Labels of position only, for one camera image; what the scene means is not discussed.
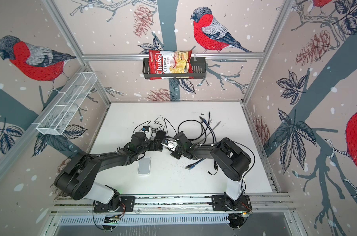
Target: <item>white table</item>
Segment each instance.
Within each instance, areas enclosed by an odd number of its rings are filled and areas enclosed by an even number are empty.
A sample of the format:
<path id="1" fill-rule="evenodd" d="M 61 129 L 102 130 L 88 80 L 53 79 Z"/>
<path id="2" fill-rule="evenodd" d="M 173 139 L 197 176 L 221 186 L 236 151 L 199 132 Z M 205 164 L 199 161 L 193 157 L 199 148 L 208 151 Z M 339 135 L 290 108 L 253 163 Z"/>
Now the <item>white table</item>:
<path id="1" fill-rule="evenodd" d="M 217 141 L 224 137 L 249 147 L 256 156 L 253 169 L 245 176 L 247 193 L 271 193 L 271 186 L 264 171 L 261 159 L 252 139 L 247 121 L 239 102 L 153 102 L 153 103 L 113 103 L 105 117 L 91 153 L 107 153 L 123 147 L 131 140 L 135 127 L 144 121 L 151 120 L 150 126 L 157 128 L 153 121 L 162 115 L 177 129 L 178 125 L 188 119 L 199 121 L 202 115 L 206 120 L 211 113 L 211 127 L 221 121 L 214 130 Z M 168 124 L 168 132 L 174 136 L 172 127 Z M 188 138 L 198 137 L 200 125 L 196 122 L 186 122 L 180 131 Z M 246 148 L 247 154 L 253 156 Z M 214 162 L 206 159 L 191 170 L 184 167 L 195 161 L 181 157 L 172 157 L 170 151 L 163 148 L 162 152 L 146 152 L 151 157 L 150 174 L 137 174 L 138 162 L 128 166 L 113 167 L 101 171 L 96 176 L 96 182 L 117 189 L 120 194 L 219 194 L 226 189 L 227 177 L 219 170 L 214 176 Z"/>

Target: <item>white spot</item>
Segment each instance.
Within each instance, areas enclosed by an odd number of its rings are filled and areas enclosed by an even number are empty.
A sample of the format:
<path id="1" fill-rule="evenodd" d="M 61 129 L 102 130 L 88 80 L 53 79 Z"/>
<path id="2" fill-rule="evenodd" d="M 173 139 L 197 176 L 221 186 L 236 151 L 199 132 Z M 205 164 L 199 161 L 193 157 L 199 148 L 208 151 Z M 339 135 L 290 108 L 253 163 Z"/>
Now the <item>white spot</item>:
<path id="1" fill-rule="evenodd" d="M 336 224 L 332 220 L 328 220 L 328 224 L 330 226 L 336 227 Z"/>
<path id="2" fill-rule="evenodd" d="M 310 12 L 311 10 L 312 10 L 312 8 L 314 7 L 314 4 L 313 3 L 311 3 L 309 6 L 308 6 L 308 8 L 307 8 L 307 12 Z"/>
<path id="3" fill-rule="evenodd" d="M 37 220 L 36 220 L 36 224 L 38 224 L 38 222 L 40 222 L 40 221 L 45 217 L 45 215 L 47 214 L 48 210 L 49 210 L 48 208 L 45 209 L 45 210 L 38 216 L 38 218 L 37 218 Z"/>
<path id="4" fill-rule="evenodd" d="M 16 191 L 16 192 L 20 192 L 23 187 L 24 187 L 24 184 L 21 183 L 21 184 L 17 185 L 13 190 Z"/>

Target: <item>white mesh basket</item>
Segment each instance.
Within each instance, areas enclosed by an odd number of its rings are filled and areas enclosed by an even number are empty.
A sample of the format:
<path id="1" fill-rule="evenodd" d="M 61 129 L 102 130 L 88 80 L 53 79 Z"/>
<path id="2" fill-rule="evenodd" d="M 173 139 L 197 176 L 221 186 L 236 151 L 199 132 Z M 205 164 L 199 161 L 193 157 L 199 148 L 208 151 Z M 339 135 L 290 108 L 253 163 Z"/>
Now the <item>white mesh basket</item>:
<path id="1" fill-rule="evenodd" d="M 72 117 L 87 97 L 97 81 L 95 73 L 81 72 L 72 85 L 63 93 L 45 118 L 40 122 L 37 130 L 44 135 L 62 135 Z"/>

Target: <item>chips bag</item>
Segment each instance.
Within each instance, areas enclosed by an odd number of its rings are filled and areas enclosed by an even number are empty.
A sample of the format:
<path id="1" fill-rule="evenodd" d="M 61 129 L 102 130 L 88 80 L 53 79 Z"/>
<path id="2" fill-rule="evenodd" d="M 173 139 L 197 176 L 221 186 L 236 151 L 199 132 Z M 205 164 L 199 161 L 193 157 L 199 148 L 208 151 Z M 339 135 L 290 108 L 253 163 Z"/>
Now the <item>chips bag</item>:
<path id="1" fill-rule="evenodd" d="M 193 73 L 190 65 L 190 57 L 192 51 L 153 51 L 149 50 L 149 66 L 151 74 L 177 74 L 177 73 Z M 153 79 L 173 78 L 173 77 L 152 77 Z"/>

